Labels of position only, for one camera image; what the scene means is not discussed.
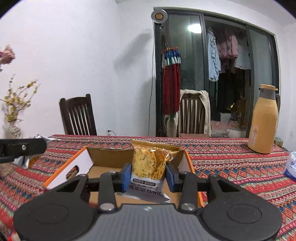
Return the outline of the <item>pink dried flowers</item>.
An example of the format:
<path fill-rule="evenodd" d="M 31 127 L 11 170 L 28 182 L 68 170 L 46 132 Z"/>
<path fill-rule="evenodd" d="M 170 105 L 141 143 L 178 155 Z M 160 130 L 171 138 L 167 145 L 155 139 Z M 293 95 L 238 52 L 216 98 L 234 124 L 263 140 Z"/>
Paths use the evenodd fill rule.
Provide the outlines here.
<path fill-rule="evenodd" d="M 0 54 L 0 66 L 11 64 L 11 62 L 16 58 L 10 45 L 6 45 L 6 47 L 1 50 Z"/>

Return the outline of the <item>white tissue pack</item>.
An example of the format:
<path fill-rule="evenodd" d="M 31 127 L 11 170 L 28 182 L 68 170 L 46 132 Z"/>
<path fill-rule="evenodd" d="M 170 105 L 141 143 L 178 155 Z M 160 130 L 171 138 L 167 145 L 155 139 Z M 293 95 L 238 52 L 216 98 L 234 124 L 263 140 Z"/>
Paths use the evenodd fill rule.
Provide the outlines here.
<path fill-rule="evenodd" d="M 296 181 L 296 151 L 290 152 L 285 165 L 284 174 Z"/>

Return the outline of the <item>dark wooden chair left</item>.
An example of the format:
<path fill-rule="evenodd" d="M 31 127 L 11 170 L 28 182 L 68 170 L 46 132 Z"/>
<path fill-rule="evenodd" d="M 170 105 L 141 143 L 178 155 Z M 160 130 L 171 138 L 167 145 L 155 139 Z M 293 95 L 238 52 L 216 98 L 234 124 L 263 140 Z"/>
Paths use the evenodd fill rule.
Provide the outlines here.
<path fill-rule="evenodd" d="M 62 98 L 59 101 L 62 122 L 67 135 L 96 136 L 91 95 Z"/>

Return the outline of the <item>black sliding door frame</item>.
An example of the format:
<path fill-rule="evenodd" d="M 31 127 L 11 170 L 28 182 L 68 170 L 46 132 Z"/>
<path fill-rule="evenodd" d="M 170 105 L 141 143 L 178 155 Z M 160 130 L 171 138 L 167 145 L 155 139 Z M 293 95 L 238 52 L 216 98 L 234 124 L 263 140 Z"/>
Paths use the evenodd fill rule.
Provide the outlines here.
<path fill-rule="evenodd" d="M 223 16 L 180 9 L 163 9 L 162 53 L 178 47 L 181 54 L 181 90 L 206 90 L 211 111 L 211 136 L 248 137 L 261 84 L 279 86 L 275 37 L 263 30 Z M 208 74 L 207 30 L 233 32 L 238 57 L 220 59 L 217 82 Z"/>

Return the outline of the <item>round lamp on stand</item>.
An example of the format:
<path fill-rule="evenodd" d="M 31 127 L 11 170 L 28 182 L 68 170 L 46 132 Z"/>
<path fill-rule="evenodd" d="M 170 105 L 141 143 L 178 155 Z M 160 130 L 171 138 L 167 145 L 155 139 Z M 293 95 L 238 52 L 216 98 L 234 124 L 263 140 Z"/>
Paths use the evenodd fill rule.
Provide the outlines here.
<path fill-rule="evenodd" d="M 154 55 L 156 68 L 156 136 L 163 135 L 162 114 L 162 24 L 167 20 L 167 13 L 160 8 L 154 8 L 151 19 L 154 25 Z"/>

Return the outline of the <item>light blue hanging shirt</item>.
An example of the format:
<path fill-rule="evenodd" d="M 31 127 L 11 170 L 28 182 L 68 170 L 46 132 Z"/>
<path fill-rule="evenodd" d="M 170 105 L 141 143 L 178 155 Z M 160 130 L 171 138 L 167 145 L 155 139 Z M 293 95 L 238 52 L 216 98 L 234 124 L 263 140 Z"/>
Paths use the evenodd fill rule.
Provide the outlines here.
<path fill-rule="evenodd" d="M 221 71 L 221 61 L 219 58 L 219 51 L 216 44 L 211 27 L 207 30 L 207 52 L 208 52 L 208 77 L 211 82 L 217 82 Z"/>

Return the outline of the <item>floral ceramic vase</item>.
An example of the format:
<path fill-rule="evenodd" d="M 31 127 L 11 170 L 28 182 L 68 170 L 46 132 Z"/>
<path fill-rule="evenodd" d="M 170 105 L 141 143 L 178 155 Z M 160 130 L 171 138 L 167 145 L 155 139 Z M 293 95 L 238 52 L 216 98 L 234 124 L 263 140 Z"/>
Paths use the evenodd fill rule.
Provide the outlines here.
<path fill-rule="evenodd" d="M 17 139 L 22 137 L 22 131 L 17 124 L 17 121 L 9 122 L 8 126 L 8 134 L 11 138 Z"/>

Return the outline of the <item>orange cardboard box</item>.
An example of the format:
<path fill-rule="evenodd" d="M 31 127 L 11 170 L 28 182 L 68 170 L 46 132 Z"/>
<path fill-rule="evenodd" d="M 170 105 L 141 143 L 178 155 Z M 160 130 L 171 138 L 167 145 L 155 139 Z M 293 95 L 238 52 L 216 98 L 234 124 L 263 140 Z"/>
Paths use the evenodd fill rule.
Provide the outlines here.
<path fill-rule="evenodd" d="M 74 156 L 72 156 L 65 164 L 58 168 L 53 175 L 48 178 L 43 187 L 47 190 L 67 181 L 67 174 L 74 167 L 78 167 L 78 174 L 87 174 L 89 178 L 98 178 L 101 174 L 108 171 L 119 172 L 124 164 L 130 163 L 133 158 L 133 149 L 130 150 L 112 150 L 83 147 Z M 142 199 L 138 198 L 135 191 L 125 193 L 116 193 L 115 198 L 117 205 L 124 203 L 132 204 L 152 204 L 156 203 L 174 203 L 179 204 L 180 193 L 171 193 L 166 181 L 164 181 L 163 192 L 164 197 L 152 197 L 146 195 Z"/>

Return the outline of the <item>silver snack packet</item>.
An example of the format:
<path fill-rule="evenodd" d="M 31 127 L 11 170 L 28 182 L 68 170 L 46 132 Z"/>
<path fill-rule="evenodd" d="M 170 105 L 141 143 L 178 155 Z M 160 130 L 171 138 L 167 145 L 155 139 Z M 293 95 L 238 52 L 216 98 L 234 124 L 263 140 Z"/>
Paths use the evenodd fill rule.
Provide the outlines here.
<path fill-rule="evenodd" d="M 58 139 L 42 135 L 37 135 L 34 138 L 17 139 L 14 144 L 16 144 L 18 152 L 13 164 L 24 169 L 29 168 L 45 153 L 52 141 L 58 141 Z"/>

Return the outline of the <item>yellow cracker snack packet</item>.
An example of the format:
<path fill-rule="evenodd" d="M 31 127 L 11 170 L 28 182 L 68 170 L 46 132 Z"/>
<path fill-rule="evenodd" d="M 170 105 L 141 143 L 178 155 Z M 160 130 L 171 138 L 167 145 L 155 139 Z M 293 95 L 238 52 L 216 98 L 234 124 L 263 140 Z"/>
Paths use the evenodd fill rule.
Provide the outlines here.
<path fill-rule="evenodd" d="M 130 183 L 127 191 L 118 195 L 152 203 L 170 203 L 170 197 L 163 192 L 166 164 L 176 157 L 180 147 L 140 140 L 133 140 L 132 146 Z"/>

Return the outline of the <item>pink hanging garment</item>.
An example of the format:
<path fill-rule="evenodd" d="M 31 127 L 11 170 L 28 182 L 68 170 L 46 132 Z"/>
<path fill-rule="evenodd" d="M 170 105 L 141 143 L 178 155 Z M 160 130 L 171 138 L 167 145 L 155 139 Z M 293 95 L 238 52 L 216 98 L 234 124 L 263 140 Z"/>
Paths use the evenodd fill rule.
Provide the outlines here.
<path fill-rule="evenodd" d="M 222 31 L 216 37 L 220 59 L 235 59 L 238 57 L 238 40 L 233 32 Z"/>

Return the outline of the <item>yellow thermos jug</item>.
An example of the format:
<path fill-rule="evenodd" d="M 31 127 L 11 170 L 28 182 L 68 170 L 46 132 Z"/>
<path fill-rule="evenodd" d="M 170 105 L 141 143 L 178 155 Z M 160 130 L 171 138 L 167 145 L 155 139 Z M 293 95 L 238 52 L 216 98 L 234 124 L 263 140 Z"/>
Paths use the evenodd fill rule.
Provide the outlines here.
<path fill-rule="evenodd" d="M 280 95 L 277 91 L 273 85 L 261 84 L 253 110 L 247 146 L 260 154 L 271 153 L 273 147 L 280 112 Z"/>

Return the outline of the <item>yellow flower branches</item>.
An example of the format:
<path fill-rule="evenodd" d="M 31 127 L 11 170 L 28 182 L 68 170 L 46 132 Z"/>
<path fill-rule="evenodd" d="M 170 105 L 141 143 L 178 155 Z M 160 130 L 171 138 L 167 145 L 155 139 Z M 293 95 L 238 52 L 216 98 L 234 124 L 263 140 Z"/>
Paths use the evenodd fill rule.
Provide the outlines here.
<path fill-rule="evenodd" d="M 8 123 L 23 121 L 19 118 L 19 114 L 32 105 L 32 99 L 40 87 L 38 80 L 33 80 L 13 89 L 14 78 L 15 75 L 10 78 L 7 93 L 1 98 L 1 104 L 4 105 L 4 116 Z"/>

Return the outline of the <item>wooden chair with cloth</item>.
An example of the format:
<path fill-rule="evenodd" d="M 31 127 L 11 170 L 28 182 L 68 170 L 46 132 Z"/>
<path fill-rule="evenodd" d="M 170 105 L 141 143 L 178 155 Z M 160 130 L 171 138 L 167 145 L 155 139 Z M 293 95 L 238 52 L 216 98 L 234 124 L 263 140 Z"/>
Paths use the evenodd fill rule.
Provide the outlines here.
<path fill-rule="evenodd" d="M 211 111 L 206 90 L 181 90 L 178 135 L 211 136 Z"/>

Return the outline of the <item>red tasselled hanging ornament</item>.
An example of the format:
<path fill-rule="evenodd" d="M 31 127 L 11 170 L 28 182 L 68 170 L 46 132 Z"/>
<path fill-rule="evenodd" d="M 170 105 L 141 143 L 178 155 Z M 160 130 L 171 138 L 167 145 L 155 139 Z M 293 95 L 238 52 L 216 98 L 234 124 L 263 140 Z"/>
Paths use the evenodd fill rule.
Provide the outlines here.
<path fill-rule="evenodd" d="M 179 111 L 181 94 L 181 54 L 178 47 L 167 48 L 162 53 L 163 114 Z"/>

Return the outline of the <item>beige cloth on chair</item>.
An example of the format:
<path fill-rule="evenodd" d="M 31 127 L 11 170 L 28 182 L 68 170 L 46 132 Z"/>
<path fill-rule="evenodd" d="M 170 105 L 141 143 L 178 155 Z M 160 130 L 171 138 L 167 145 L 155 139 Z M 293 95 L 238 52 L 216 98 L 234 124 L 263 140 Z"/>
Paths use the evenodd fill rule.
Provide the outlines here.
<path fill-rule="evenodd" d="M 164 114 L 164 131 L 167 137 L 181 134 L 211 135 L 209 94 L 205 90 L 181 90 L 180 108 L 173 114 Z"/>

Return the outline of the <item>patterned red tablecloth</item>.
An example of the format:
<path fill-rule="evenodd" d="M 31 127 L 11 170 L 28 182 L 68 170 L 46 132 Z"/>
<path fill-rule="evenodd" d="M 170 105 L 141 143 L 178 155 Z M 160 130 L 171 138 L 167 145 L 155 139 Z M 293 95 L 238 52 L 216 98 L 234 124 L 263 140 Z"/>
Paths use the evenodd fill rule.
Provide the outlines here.
<path fill-rule="evenodd" d="M 13 233 L 13 215 L 24 202 L 43 193 L 43 183 L 83 147 L 131 149 L 132 137 L 54 135 L 46 152 L 29 169 L 11 166 L 1 174 L 1 233 Z M 277 206 L 282 215 L 278 240 L 295 240 L 295 181 L 284 174 L 288 152 L 274 146 L 256 153 L 245 138 L 149 138 L 180 146 L 190 156 L 197 176 L 216 173 Z"/>

